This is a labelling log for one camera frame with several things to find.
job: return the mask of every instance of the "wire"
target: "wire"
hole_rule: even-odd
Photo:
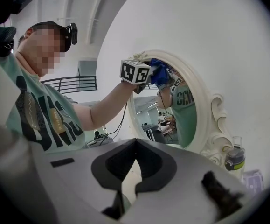
[[[121,126],[122,126],[122,122],[124,121],[124,118],[125,118],[125,110],[124,110],[124,114],[123,114],[123,116],[122,116],[121,122],[120,122],[120,124],[118,125],[117,129],[116,129],[114,132],[107,133],[107,134],[105,135],[104,139],[102,140],[102,142],[109,136],[109,134],[114,134],[114,133],[119,129],[118,132],[117,132],[117,134],[115,135],[115,137],[114,137],[113,139],[116,138],[116,136],[118,135],[118,133],[119,133],[119,131],[120,131],[120,128],[121,128]]]
[[[166,109],[166,107],[165,107],[165,104],[164,104],[164,101],[163,101],[161,92],[159,93],[159,96],[161,97],[161,100],[162,100],[162,103],[163,103],[163,106],[164,106],[164,108],[165,108],[166,113],[172,115],[171,113],[169,113],[169,112],[167,111],[167,109]]]
[[[115,139],[115,138],[116,138],[116,136],[118,135],[118,133],[119,133],[119,131],[120,131],[121,127],[122,127],[122,124],[121,124],[121,126],[120,126],[120,128],[119,128],[119,130],[118,130],[117,134],[115,135],[115,137],[114,137],[113,139]]]

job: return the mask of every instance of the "black rectangle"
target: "black rectangle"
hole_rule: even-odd
[[[148,72],[149,72],[149,68],[139,68],[137,77],[136,77],[136,82],[146,82]]]
[[[53,162],[51,162],[51,164],[52,164],[52,166],[54,168],[56,168],[56,167],[60,167],[60,166],[72,163],[74,161],[75,160],[73,158],[67,158],[67,159],[61,159],[61,160],[53,161]]]
[[[124,80],[133,81],[134,73],[135,73],[135,67],[127,64],[122,63],[122,69],[121,69],[121,77]]]

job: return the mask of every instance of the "fiducial marker cube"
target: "fiducial marker cube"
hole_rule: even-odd
[[[146,83],[150,74],[150,66],[136,60],[122,60],[120,78],[131,84]]]

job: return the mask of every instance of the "railing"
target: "railing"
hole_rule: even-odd
[[[147,86],[144,88],[145,90],[158,90],[158,87],[155,84],[147,84]]]
[[[45,80],[42,83],[52,86],[61,94],[97,90],[96,76],[62,77]]]

